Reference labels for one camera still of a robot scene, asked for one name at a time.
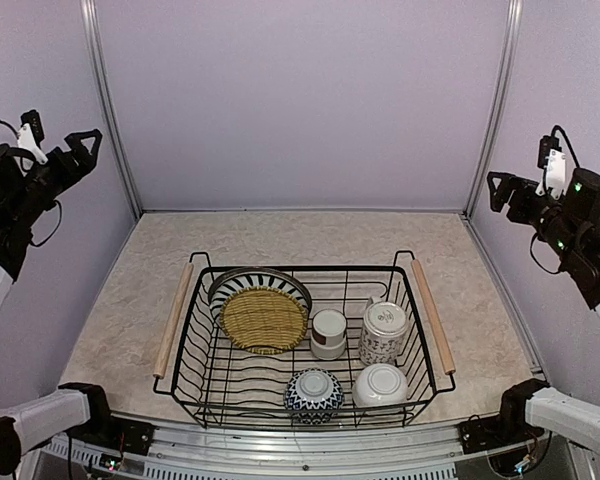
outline plate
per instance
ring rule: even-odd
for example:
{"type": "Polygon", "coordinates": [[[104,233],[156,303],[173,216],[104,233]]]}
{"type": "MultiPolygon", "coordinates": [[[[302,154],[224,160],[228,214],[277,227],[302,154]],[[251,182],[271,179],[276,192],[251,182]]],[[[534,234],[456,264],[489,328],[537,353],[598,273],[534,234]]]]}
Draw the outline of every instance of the plate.
{"type": "Polygon", "coordinates": [[[278,290],[293,297],[306,310],[311,312],[311,294],[297,279],[272,268],[241,267],[220,275],[209,288],[209,308],[217,319],[225,302],[245,289],[266,287],[278,290]]]}
{"type": "Polygon", "coordinates": [[[217,322],[235,346],[260,355],[278,355],[304,339],[308,315],[288,293],[250,287],[226,300],[217,322]]]}

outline white bowl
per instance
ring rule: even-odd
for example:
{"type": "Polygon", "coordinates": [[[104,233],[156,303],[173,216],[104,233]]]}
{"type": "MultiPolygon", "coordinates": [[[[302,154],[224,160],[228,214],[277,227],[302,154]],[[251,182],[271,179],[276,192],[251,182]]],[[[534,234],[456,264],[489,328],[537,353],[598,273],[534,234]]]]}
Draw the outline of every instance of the white bowl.
{"type": "Polygon", "coordinates": [[[320,360],[335,360],[344,353],[346,347],[346,338],[343,338],[339,344],[333,347],[327,347],[326,345],[320,345],[316,342],[313,337],[311,338],[311,353],[313,353],[320,360]]]}
{"type": "Polygon", "coordinates": [[[352,390],[353,402],[358,408],[405,403],[407,393],[404,373],[387,363],[376,363],[365,368],[352,390]]]}

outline blue patterned bowl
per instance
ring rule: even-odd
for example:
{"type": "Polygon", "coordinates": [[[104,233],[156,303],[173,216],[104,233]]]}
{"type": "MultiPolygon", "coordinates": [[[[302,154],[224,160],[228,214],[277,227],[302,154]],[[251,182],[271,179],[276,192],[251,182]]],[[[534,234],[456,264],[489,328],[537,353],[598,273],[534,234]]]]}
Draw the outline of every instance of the blue patterned bowl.
{"type": "Polygon", "coordinates": [[[306,410],[337,410],[344,403],[344,392],[338,379],[320,368],[308,368],[291,377],[284,392],[287,410],[301,410],[292,418],[307,425],[328,422],[335,412],[307,412],[306,410]]]}

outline wooden handle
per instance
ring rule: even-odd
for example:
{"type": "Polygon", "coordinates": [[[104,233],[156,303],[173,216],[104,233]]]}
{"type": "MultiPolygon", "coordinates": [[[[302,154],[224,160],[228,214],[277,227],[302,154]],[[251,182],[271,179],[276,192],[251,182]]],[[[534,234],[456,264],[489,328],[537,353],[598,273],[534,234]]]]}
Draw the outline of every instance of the wooden handle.
{"type": "Polygon", "coordinates": [[[438,347],[438,354],[442,361],[442,368],[444,373],[451,375],[456,373],[456,364],[453,361],[453,355],[451,355],[451,349],[449,348],[449,342],[447,336],[440,323],[440,316],[438,315],[438,309],[433,301],[433,295],[429,289],[427,278],[424,276],[424,270],[418,260],[411,262],[411,268],[413,274],[416,277],[416,283],[418,284],[418,290],[420,290],[420,296],[424,302],[424,309],[427,311],[427,317],[429,317],[429,323],[431,324],[431,331],[433,332],[433,338],[436,341],[436,347],[438,347]]]}
{"type": "Polygon", "coordinates": [[[167,363],[169,362],[169,355],[171,354],[171,346],[173,345],[173,339],[176,337],[176,329],[178,328],[178,320],[182,313],[182,306],[184,305],[184,299],[189,289],[189,282],[191,281],[191,274],[193,273],[193,263],[187,263],[184,266],[182,275],[180,276],[180,283],[178,283],[178,289],[176,290],[176,296],[173,297],[173,303],[171,304],[171,312],[169,312],[169,319],[167,325],[164,327],[164,333],[162,334],[162,342],[160,343],[160,350],[158,351],[158,359],[156,360],[156,366],[153,369],[153,376],[159,379],[163,379],[167,372],[167,363]]]}

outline metal bar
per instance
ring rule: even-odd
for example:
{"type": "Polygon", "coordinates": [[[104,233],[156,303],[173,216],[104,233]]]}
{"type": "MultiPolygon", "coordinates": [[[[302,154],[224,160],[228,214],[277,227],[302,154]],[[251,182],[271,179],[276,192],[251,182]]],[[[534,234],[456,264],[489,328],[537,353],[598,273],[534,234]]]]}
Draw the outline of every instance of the metal bar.
{"type": "Polygon", "coordinates": [[[362,213],[464,213],[462,208],[408,208],[408,207],[266,207],[253,206],[245,208],[149,208],[143,213],[208,213],[208,212],[362,212],[362,213]]]}
{"type": "Polygon", "coordinates": [[[573,462],[576,478],[578,480],[597,480],[596,467],[594,466],[595,454],[571,442],[567,443],[567,448],[573,462]]]}
{"type": "Polygon", "coordinates": [[[478,253],[480,254],[480,257],[482,258],[482,261],[484,262],[485,266],[487,267],[489,276],[491,277],[491,280],[493,281],[496,290],[500,294],[502,303],[504,304],[504,307],[507,313],[509,314],[509,318],[511,318],[512,320],[513,328],[516,331],[516,334],[518,335],[518,339],[520,340],[522,349],[524,350],[525,356],[527,357],[527,361],[531,365],[531,372],[534,374],[543,373],[537,349],[524,323],[522,313],[520,312],[520,309],[518,308],[518,306],[515,303],[515,300],[513,299],[511,291],[502,279],[502,275],[500,274],[498,268],[491,260],[491,257],[485,249],[484,243],[480,238],[480,235],[474,228],[471,220],[465,217],[462,219],[462,223],[464,223],[465,227],[467,228],[469,236],[476,245],[478,253]]]}
{"type": "MultiPolygon", "coordinates": [[[[229,429],[204,430],[199,426],[119,415],[150,421],[157,427],[146,457],[125,454],[129,465],[162,465],[163,468],[200,469],[206,477],[235,480],[268,478],[368,479],[401,478],[396,471],[460,463],[485,455],[497,455],[513,448],[531,445],[532,440],[516,445],[464,455],[458,440],[456,424],[451,422],[412,425],[400,429],[334,432],[246,432],[229,429]]],[[[75,461],[86,465],[83,450],[95,458],[101,453],[115,453],[101,447],[74,440],[75,461]]],[[[66,437],[53,438],[44,448],[66,460],[66,437]]],[[[179,478],[177,475],[148,478],[179,478]]],[[[438,478],[454,478],[440,475],[438,478]]]]}
{"type": "Polygon", "coordinates": [[[498,68],[498,81],[496,83],[493,102],[491,104],[487,130],[480,148],[480,160],[476,167],[469,198],[467,199],[465,207],[465,215],[468,218],[473,217],[473,214],[475,213],[498,137],[498,130],[502,121],[502,114],[504,113],[504,107],[507,100],[507,91],[509,89],[509,82],[513,71],[513,62],[520,32],[521,13],[522,0],[509,0],[509,15],[507,18],[504,44],[502,46],[500,66],[498,68]]]}
{"type": "Polygon", "coordinates": [[[22,462],[18,467],[17,477],[19,480],[34,480],[36,467],[40,461],[40,449],[32,450],[22,457],[22,462]]]}
{"type": "Polygon", "coordinates": [[[118,128],[118,120],[113,106],[111,91],[107,82],[107,70],[105,68],[104,53],[102,51],[102,42],[100,39],[100,30],[98,29],[98,17],[96,14],[95,0],[80,0],[82,7],[82,21],[84,22],[84,30],[87,36],[87,47],[89,56],[91,57],[91,67],[96,81],[98,97],[100,98],[100,106],[113,146],[113,158],[122,179],[125,196],[129,203],[129,208],[133,213],[136,221],[142,216],[142,203],[138,189],[133,180],[133,174],[127,161],[122,137],[118,128]]]}

